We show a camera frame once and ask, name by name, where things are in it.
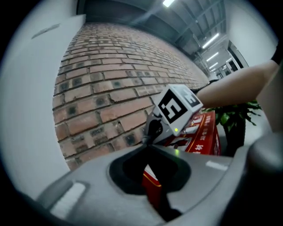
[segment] ceiling light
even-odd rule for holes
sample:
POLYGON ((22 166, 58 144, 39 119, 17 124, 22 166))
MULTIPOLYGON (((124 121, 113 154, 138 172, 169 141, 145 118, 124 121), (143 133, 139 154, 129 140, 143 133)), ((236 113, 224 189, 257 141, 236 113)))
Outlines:
POLYGON ((218 54, 219 54, 219 52, 217 52, 217 53, 215 53, 214 55, 212 55, 211 57, 209 57, 209 58, 207 59, 207 62, 210 61, 213 57, 217 56, 218 54))
POLYGON ((230 60, 232 60, 232 58, 230 58, 229 60, 226 60, 226 63, 228 63, 230 60))
POLYGON ((203 45, 203 49, 206 48, 210 43, 212 43, 218 36, 219 36, 219 33, 214 35, 206 44, 203 45))
POLYGON ((165 0, 163 2, 163 5, 166 6, 166 7, 169 7, 172 4, 173 1, 175 1, 175 0, 165 0))
POLYGON ((212 65, 209 69, 213 68, 213 67, 216 66, 217 64, 218 64, 218 62, 215 63, 214 65, 212 65))

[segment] white wall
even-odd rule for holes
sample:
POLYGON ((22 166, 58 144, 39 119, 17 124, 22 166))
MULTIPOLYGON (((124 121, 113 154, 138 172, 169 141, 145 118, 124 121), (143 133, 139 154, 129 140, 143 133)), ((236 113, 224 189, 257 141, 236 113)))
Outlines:
POLYGON ((208 75, 208 80, 214 80, 214 79, 218 79, 216 74, 214 74, 213 72, 211 72, 209 75, 208 75))
MULTIPOLYGON (((275 52, 278 39, 261 14, 243 0, 225 0, 227 35, 249 66, 269 60, 275 52)), ((264 112, 252 116, 257 126, 247 121, 245 145, 252 144, 271 128, 264 112)))
POLYGON ((1 157, 14 186, 33 199, 69 171, 55 134, 52 96, 61 59, 84 20, 76 16, 76 0, 40 3, 15 34, 0 70, 1 157))

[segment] brick wall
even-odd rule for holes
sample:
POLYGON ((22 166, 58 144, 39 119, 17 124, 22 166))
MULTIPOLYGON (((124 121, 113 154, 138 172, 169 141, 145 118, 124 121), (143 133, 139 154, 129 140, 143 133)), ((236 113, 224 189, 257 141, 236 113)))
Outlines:
POLYGON ((155 36, 85 24, 62 59, 53 98, 56 134, 70 169, 140 143, 152 98, 168 83, 195 88, 208 79, 155 36))

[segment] green plant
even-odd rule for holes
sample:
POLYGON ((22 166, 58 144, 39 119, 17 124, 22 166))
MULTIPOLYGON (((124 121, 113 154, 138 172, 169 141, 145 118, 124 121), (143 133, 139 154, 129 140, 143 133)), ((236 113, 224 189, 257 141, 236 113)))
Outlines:
POLYGON ((237 126, 237 122, 245 119, 256 126, 256 124, 252 122, 250 115, 253 114, 260 116, 259 114, 254 113, 254 110, 257 109, 261 109, 261 106, 256 100, 254 100, 244 104, 209 108, 205 111, 215 111, 216 125, 220 123, 222 126, 226 126, 230 132, 233 127, 237 126))

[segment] red box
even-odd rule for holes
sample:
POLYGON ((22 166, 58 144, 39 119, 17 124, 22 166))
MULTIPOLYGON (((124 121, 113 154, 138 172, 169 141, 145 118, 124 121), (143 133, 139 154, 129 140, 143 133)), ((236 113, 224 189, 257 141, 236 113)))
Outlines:
MULTIPOLYGON (((214 111, 195 116, 191 125, 185 130, 189 130, 190 133, 181 134, 178 137, 169 137, 165 146, 171 146, 174 152, 185 151, 196 154, 220 155, 221 147, 214 111)), ((142 185, 146 189, 149 201, 158 209, 161 184, 149 166, 145 168, 142 185)))

